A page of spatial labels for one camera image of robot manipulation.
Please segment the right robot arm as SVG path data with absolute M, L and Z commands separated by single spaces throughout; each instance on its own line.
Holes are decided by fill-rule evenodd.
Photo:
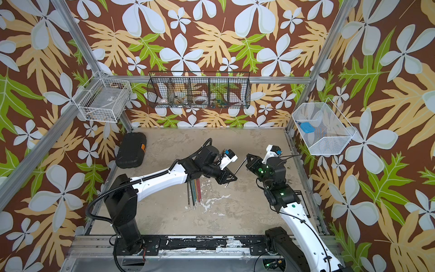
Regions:
M 284 258 L 287 272 L 351 272 L 335 257 L 321 239 L 305 213 L 300 198 L 286 180 L 285 161 L 279 157 L 263 160 L 248 154 L 247 169 L 256 175 L 272 211 L 290 228 L 295 244 L 281 227 L 265 232 L 269 252 Z

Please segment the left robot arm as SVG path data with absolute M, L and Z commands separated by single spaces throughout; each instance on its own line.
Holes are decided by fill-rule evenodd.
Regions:
M 155 173 L 127 177 L 121 175 L 114 186 L 99 194 L 86 208 L 86 216 L 94 221 L 111 224 L 115 233 L 115 253 L 137 255 L 146 250 L 135 217 L 138 202 L 163 189 L 188 183 L 201 178 L 213 178 L 218 184 L 228 184 L 237 177 L 228 165 L 237 161 L 232 150 L 219 150 L 211 145 L 211 140 L 193 154 L 175 160 L 169 168 Z

